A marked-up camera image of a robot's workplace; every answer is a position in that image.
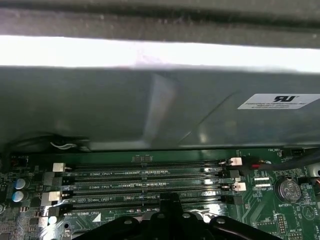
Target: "white sticker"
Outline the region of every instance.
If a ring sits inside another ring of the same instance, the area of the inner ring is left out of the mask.
[[[238,109],[300,109],[320,99],[320,94],[255,94]]]

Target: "capacitor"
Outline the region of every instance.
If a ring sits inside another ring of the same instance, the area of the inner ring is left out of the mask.
[[[30,180],[25,178],[19,178],[14,182],[14,188],[17,190],[27,189],[30,186]]]
[[[29,194],[26,191],[16,191],[12,195],[12,201],[15,203],[20,203],[25,200],[27,200],[29,197]]]
[[[48,219],[48,223],[51,224],[56,224],[58,222],[58,218],[56,216],[51,216]]]

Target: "black wire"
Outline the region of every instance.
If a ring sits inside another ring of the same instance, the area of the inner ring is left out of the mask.
[[[289,169],[302,168],[311,164],[320,163],[320,149],[300,157],[293,158],[279,164],[261,164],[259,170],[283,171]]]

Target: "green circuit board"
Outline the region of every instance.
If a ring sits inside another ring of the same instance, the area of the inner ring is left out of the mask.
[[[184,210],[201,214],[205,222],[225,215],[284,240],[320,240],[319,210],[306,167],[254,170],[234,178],[223,175],[219,165],[243,156],[279,164],[303,151],[252,148],[12,156],[11,172],[0,173],[0,240],[71,240],[121,216],[139,219],[159,211],[161,192],[178,193]],[[66,170],[53,172],[54,163],[65,164]],[[15,189],[17,179],[24,179],[27,187]],[[229,189],[236,182],[244,183],[245,190]],[[294,201],[279,197],[280,182],[285,183],[284,191],[297,186],[290,192]],[[14,202],[17,191],[24,196]],[[49,199],[49,193],[64,196]],[[233,197],[241,201],[226,200]],[[53,206],[70,207],[53,221]]]

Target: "cable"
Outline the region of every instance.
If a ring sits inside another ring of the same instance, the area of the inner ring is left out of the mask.
[[[279,164],[256,164],[251,166],[253,169],[259,170],[272,170],[272,171],[283,171],[289,169],[302,168],[311,164],[320,163],[320,149],[317,149],[313,153],[302,155],[300,157],[293,158]]]
[[[55,148],[57,148],[57,149],[60,149],[60,150],[68,150],[68,149],[71,149],[71,148],[77,148],[78,147],[78,145],[77,144],[74,144],[74,143],[67,143],[67,144],[65,144],[65,145],[56,145],[56,144],[54,144],[52,141],[50,142],[50,144],[52,145],[52,146],[54,146]]]
[[[11,153],[17,148],[29,147],[41,143],[50,143],[52,146],[60,150],[77,148],[80,151],[90,151],[86,146],[84,146],[84,143],[89,141],[89,139],[86,137],[66,137],[55,133],[46,134],[47,135],[44,136],[36,136],[25,139],[15,139],[5,144],[2,151],[2,160],[0,161],[0,172],[7,173],[9,171],[11,166]]]

